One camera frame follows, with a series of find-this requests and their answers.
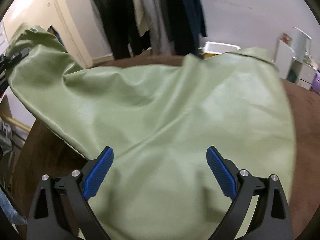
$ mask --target cream door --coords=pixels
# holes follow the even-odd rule
[[[92,59],[88,57],[88,52],[77,46],[72,32],[65,24],[56,0],[14,0],[9,10],[4,16],[3,24],[10,40],[21,23],[27,25],[39,25],[47,30],[51,25],[59,33],[67,51],[83,67],[92,65]]]

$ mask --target beige garment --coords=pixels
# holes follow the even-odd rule
[[[144,14],[141,0],[132,0],[132,1],[134,6],[134,14],[136,17],[137,28],[138,28],[140,37],[142,37],[142,35],[149,30],[147,17]]]

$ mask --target silver screw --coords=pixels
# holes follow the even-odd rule
[[[46,181],[47,179],[49,179],[49,175],[48,174],[44,174],[41,179]]]
[[[71,172],[72,177],[78,177],[80,175],[80,171],[75,170],[73,172]]]
[[[278,176],[277,176],[276,174],[272,174],[272,175],[271,175],[271,179],[272,179],[273,181],[277,181],[277,180],[278,180]]]
[[[241,174],[241,176],[246,177],[249,175],[249,172],[247,170],[241,170],[240,174]]]

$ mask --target gray garment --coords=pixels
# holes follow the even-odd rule
[[[0,189],[0,207],[11,224],[23,226],[27,224],[25,217],[21,216],[12,206],[5,193]]]
[[[8,190],[13,170],[14,151],[12,148],[11,127],[0,118],[0,146],[3,157],[0,160],[0,183]]]
[[[171,47],[165,29],[160,0],[142,0],[150,28],[153,55],[171,55]]]

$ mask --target green leather sheet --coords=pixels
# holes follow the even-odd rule
[[[265,50],[83,69],[39,27],[19,30],[7,55],[25,47],[29,56],[6,71],[25,107],[88,159],[114,150],[89,200],[112,239],[208,239],[231,204],[206,163],[211,145],[254,176],[277,174],[290,196],[294,127]]]

